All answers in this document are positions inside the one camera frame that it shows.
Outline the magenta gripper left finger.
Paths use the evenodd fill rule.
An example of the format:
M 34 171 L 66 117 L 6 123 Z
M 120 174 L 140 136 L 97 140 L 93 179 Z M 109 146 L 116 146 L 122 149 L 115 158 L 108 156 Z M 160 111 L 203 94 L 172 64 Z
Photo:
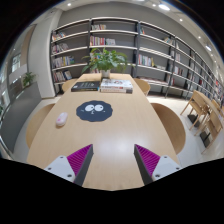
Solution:
M 93 145 L 90 144 L 69 156 L 60 155 L 45 168 L 45 171 L 82 186 L 92 156 Z

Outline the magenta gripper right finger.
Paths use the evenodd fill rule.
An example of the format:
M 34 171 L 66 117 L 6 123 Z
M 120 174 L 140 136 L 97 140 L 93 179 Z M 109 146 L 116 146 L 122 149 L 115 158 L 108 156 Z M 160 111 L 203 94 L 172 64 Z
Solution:
M 181 170 L 168 155 L 159 156 L 140 145 L 134 145 L 134 156 L 145 185 Z

